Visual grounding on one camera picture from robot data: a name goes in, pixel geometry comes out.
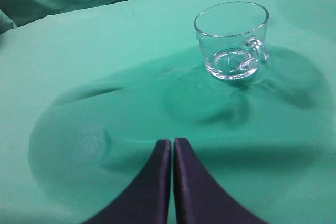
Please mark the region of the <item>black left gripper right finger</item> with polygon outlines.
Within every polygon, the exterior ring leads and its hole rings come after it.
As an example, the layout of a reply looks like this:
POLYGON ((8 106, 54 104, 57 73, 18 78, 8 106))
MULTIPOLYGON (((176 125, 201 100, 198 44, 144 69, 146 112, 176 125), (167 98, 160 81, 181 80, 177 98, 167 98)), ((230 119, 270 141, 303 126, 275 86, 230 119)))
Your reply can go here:
POLYGON ((265 223, 217 183, 186 138, 174 140, 173 190, 177 223, 265 223))

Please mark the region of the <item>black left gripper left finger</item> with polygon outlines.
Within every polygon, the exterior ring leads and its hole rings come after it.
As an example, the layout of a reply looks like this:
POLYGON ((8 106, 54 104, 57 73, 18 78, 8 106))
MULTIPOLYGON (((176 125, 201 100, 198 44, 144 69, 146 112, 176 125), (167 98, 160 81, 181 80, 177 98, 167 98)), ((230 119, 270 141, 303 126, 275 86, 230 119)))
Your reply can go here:
POLYGON ((86 223, 167 223, 170 183, 171 142, 158 140, 135 179, 86 223))

